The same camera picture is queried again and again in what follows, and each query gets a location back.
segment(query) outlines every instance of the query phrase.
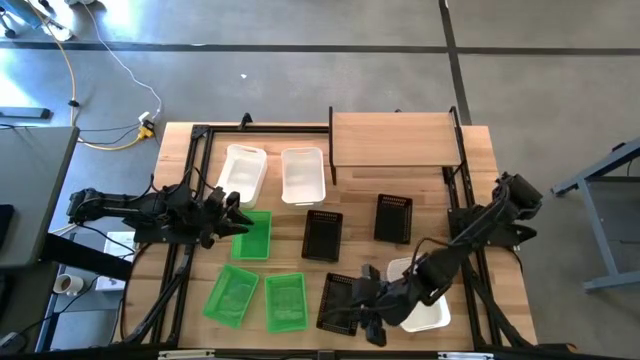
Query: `green tray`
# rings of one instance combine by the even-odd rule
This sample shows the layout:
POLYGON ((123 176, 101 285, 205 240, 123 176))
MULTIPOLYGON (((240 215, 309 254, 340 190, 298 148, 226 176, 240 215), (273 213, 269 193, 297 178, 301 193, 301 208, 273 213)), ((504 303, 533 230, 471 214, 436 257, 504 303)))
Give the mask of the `green tray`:
POLYGON ((267 331, 278 333, 307 328, 307 296, 304 274, 269 276, 265 279, 267 331))
POLYGON ((234 260, 266 260, 271 242, 271 211, 245 211, 254 225, 249 232, 233 237, 231 258, 234 260))
POLYGON ((204 306, 203 314, 221 324, 239 328, 259 279, 257 274, 225 265, 204 306))

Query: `black plastic basket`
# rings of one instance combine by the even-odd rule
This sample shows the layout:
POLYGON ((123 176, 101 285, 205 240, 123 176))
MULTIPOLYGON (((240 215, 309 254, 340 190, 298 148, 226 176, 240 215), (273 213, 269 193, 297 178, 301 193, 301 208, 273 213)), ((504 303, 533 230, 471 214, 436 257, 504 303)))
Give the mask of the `black plastic basket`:
POLYGON ((342 214, 309 210, 304 230, 302 257, 337 262, 340 258, 342 214))
POLYGON ((395 244, 411 242, 412 206, 412 199, 379 194, 373 238, 395 244))
POLYGON ((357 310, 352 312, 340 311, 324 315, 338 308, 350 307, 351 287, 354 278, 328 273, 324 283, 320 310, 316 327, 318 329, 335 332, 342 335, 355 336, 358 330, 357 310))

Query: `white bin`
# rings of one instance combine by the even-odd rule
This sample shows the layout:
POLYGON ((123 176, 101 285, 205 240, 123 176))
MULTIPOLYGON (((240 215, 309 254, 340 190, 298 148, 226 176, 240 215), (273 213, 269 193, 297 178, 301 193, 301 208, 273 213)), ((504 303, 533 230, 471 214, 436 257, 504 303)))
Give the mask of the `white bin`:
MULTIPOLYGON (((396 259, 387 267, 387 280, 394 281, 402 277, 402 272, 411 265, 411 258, 396 259)), ((406 332, 418 332, 449 325, 451 313, 444 295, 431 306, 418 302, 408 318, 400 326, 406 332)))
POLYGON ((250 209, 258 201, 258 193, 267 173, 267 153, 262 149, 232 144, 227 147, 217 186, 229 194, 240 193, 240 206, 250 209))
POLYGON ((326 196, 322 150, 285 149, 282 158, 282 201, 293 206, 318 206, 326 196))

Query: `floor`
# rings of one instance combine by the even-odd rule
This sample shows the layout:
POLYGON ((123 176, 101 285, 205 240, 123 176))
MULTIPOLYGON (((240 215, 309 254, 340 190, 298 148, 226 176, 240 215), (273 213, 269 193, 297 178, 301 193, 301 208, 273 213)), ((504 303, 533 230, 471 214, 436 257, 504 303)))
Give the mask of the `floor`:
MULTIPOLYGON (((155 99, 96 45, 85 9, 50 3, 58 21, 77 35, 78 50, 69 55, 82 104, 78 126, 128 125, 153 111, 155 99)), ((579 194, 556 199, 547 189, 640 133, 640 2, 448 5, 455 37, 445 36, 449 23, 438 0, 190 0, 188 6, 104 0, 90 8, 104 39, 129 50, 118 56, 162 97, 160 134, 169 121, 239 121, 245 112, 256 121, 326 121, 330 105, 340 111, 446 111, 457 104, 463 121, 490 126, 501 170, 519 172, 545 191, 531 224, 539 235, 521 252, 539 341, 638 357, 640 286, 583 292, 582 281, 604 274, 586 212, 579 194), (221 45, 265 47, 223 51, 221 45), (344 46, 285 52, 275 45, 344 46), (576 50, 568 55, 558 48, 576 50), (616 55, 623 52, 627 56, 616 55)), ((67 125, 71 90, 59 51, 40 30, 12 26, 16 43, 0 38, 0 106, 46 106, 54 111, 46 124, 67 125)), ((119 135, 85 136, 109 141, 119 135)), ((153 140, 121 152, 78 146, 52 228, 66 223, 74 191, 143 190, 157 151, 153 140)), ((97 226, 125 229, 114 220, 97 226)), ((112 313, 63 316, 54 347, 105 343, 111 326, 112 313)))

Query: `wooden board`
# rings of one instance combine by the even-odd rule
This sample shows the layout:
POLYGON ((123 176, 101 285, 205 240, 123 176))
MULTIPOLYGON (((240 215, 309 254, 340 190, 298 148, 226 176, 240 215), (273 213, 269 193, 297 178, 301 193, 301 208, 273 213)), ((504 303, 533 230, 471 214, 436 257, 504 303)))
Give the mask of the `wooden board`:
POLYGON ((449 113, 334 113, 335 166, 460 164, 449 113))
MULTIPOLYGON (((191 123, 169 123, 156 167, 156 185, 180 181, 184 171, 191 123)), ((487 127, 463 127, 466 149, 472 170, 471 177, 478 203, 491 200, 493 181, 498 175, 487 127)), ((383 273, 389 261, 410 256, 421 236, 441 240, 448 237, 446 209, 448 197, 439 168, 344 168, 338 174, 338 186, 326 178, 327 197, 323 210, 344 214, 340 261, 328 264, 302 259, 302 236, 306 210, 292 209, 280 199, 282 174, 280 152, 289 147, 317 146, 325 154, 325 174, 328 174, 328 139, 321 134, 218 134, 213 142, 213 154, 207 181, 215 185, 225 159, 226 147, 243 144, 263 148, 268 154, 268 170, 256 210, 273 211, 271 256, 268 261, 233 261, 230 259, 230 239, 223 239, 210 250, 198 249, 189 281, 184 309, 181 347, 251 348, 251 349, 349 349, 380 350, 369 344, 364 331, 348 337, 315 328, 322 286, 327 272, 358 276, 360 266, 371 263, 383 273), (412 245, 394 245, 372 240, 376 196, 380 192, 409 196, 414 200, 412 245), (241 329, 231 329, 202 315, 207 298, 225 263, 241 266, 260 274, 261 281, 249 306, 241 329), (309 328, 294 333, 266 332, 265 276, 304 272, 309 328)), ((196 164, 202 155, 200 149, 196 164)), ((422 250, 433 249, 425 243, 422 250)), ((130 333, 147 313, 158 295, 164 269, 167 246, 153 245, 140 258, 133 272, 126 300, 126 332, 130 333)), ((508 318, 529 341, 535 334, 524 283, 513 255, 502 249, 488 249, 490 277, 498 304, 508 318)), ((386 327, 388 345, 383 350, 470 350, 472 348, 469 319, 462 285, 458 276, 446 299, 452 312, 451 323, 444 328, 420 333, 406 333, 401 328, 386 327)), ((478 309, 485 338, 486 312, 480 300, 478 309)), ((173 300, 168 307, 165 331, 173 315, 173 300)))

